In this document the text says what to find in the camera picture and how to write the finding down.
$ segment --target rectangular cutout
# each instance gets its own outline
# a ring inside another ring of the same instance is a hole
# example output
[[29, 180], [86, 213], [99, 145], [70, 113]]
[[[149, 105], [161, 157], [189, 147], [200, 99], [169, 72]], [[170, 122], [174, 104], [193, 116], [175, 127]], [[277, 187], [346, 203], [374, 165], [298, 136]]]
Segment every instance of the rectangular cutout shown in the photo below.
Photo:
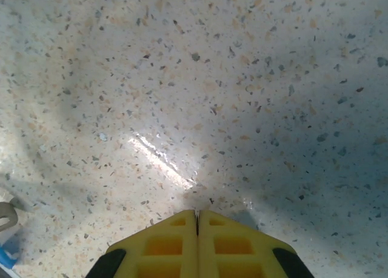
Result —
[[221, 222], [220, 220], [210, 219], [209, 220], [209, 225], [225, 225], [225, 223]]
[[216, 254], [253, 254], [250, 240], [245, 237], [216, 236], [214, 250]]
[[137, 278], [179, 278], [180, 263], [140, 263]]
[[185, 219], [177, 219], [177, 220], [174, 220], [170, 224], [173, 225], [173, 226], [179, 227], [179, 226], [186, 225], [186, 220]]
[[266, 278], [260, 264], [250, 262], [218, 262], [219, 278]]
[[157, 236], [148, 239], [145, 245], [145, 256], [181, 255], [182, 237]]

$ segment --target floor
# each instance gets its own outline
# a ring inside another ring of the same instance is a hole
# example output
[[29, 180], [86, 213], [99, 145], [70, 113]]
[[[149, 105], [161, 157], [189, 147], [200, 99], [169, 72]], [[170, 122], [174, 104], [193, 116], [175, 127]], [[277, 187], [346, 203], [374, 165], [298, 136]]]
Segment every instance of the floor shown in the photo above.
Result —
[[388, 0], [0, 0], [21, 277], [210, 208], [317, 277], [387, 277]]

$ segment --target blue object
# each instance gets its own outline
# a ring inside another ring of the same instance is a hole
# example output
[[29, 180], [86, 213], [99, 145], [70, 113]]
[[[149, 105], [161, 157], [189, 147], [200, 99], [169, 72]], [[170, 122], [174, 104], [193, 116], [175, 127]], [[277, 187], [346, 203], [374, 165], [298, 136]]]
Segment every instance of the blue object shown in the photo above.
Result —
[[12, 269], [12, 267], [16, 264], [18, 259], [12, 259], [8, 256], [8, 254], [0, 247], [0, 263], [3, 264], [8, 269]]

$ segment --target black rubber edge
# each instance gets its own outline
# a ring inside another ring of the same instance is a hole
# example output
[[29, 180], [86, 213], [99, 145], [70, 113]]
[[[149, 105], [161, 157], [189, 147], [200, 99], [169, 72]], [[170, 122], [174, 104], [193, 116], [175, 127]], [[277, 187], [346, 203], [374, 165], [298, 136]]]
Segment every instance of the black rubber edge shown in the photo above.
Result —
[[116, 249], [101, 256], [85, 278], [113, 278], [127, 252]]
[[288, 278], [314, 278], [297, 254], [282, 248], [272, 250]]

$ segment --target speckled floor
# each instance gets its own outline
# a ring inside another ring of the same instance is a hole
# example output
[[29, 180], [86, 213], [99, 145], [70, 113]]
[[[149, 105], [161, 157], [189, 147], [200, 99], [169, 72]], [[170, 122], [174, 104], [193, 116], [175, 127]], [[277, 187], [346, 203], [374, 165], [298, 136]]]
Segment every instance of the speckled floor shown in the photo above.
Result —
[[387, 1], [0, 0], [15, 271], [81, 277], [210, 208], [317, 277], [387, 277]]

